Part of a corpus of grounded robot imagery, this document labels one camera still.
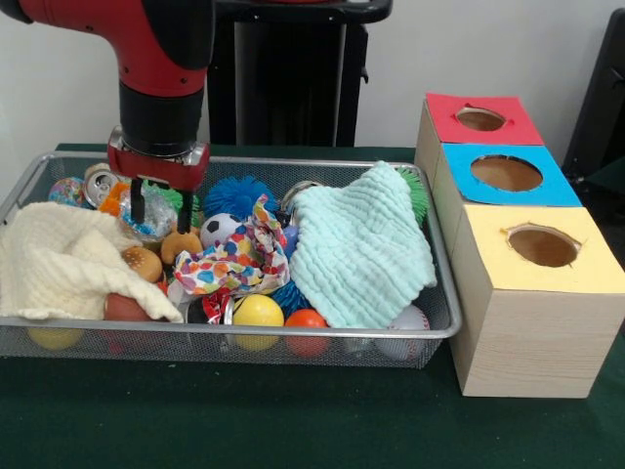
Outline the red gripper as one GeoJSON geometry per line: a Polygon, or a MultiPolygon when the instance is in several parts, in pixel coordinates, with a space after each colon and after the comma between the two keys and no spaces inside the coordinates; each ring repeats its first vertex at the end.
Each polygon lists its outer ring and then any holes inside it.
{"type": "Polygon", "coordinates": [[[209,164],[208,144],[196,143],[186,153],[167,157],[142,154],[125,144],[122,128],[117,125],[108,139],[107,156],[109,167],[114,173],[133,179],[130,199],[131,217],[134,222],[142,223],[145,220],[142,187],[143,180],[150,180],[178,191],[182,198],[182,206],[177,220],[177,232],[179,234],[190,232],[193,192],[201,186],[209,164]]]}

